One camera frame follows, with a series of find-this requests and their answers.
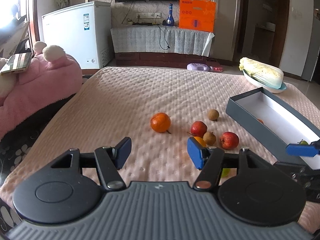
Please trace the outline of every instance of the orange gift box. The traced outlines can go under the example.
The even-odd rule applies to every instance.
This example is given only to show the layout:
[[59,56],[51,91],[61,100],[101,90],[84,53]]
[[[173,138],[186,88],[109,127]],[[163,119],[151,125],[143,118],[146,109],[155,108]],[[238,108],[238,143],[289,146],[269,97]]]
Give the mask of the orange gift box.
[[210,0],[180,0],[179,28],[213,32],[215,12]]

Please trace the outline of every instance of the smartphone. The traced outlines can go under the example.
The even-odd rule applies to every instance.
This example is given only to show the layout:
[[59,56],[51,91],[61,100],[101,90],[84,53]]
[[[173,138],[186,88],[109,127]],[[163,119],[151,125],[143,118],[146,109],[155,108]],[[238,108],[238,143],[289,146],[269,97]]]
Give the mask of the smartphone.
[[31,52],[14,54],[0,70],[0,74],[23,72],[28,69],[31,59]]

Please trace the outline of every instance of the power outlet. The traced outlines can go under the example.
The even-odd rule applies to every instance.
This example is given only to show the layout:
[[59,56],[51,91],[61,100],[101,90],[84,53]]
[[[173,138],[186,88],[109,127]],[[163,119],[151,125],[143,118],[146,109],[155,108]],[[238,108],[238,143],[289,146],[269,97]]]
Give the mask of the power outlet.
[[137,19],[161,19],[161,13],[136,13]]

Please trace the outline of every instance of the open box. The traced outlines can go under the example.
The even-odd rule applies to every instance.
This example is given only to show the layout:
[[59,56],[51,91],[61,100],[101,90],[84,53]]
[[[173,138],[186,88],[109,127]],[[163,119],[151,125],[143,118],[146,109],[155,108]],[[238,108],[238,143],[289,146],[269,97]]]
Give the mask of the open box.
[[253,135],[281,163],[306,164],[320,169],[320,155],[290,156],[285,148],[302,139],[308,143],[320,139],[320,130],[302,114],[264,88],[231,97],[226,113]]

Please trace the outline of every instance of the power cord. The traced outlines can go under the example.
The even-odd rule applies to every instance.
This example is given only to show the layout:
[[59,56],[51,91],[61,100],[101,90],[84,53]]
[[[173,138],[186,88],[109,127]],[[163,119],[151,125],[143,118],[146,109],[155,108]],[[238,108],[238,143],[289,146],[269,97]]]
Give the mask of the power cord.
[[125,20],[125,19],[126,19],[126,17],[128,16],[128,14],[129,14],[129,12],[130,12],[130,9],[131,9],[132,4],[133,4],[133,2],[131,3],[131,5],[130,5],[130,7],[129,7],[129,11],[128,11],[127,15],[125,16],[125,18],[123,19],[123,21],[122,21],[122,23],[121,23],[121,24],[123,24],[124,20]]
[[165,26],[165,29],[164,29],[164,41],[167,43],[167,48],[166,48],[166,49],[162,48],[162,46],[161,46],[161,28],[160,28],[159,24],[157,24],[157,26],[159,27],[159,30],[160,30],[160,39],[159,39],[160,48],[163,49],[163,50],[168,50],[168,49],[170,49],[170,46],[169,46],[167,40],[165,39],[165,32],[166,32],[166,30],[167,30],[167,25]]

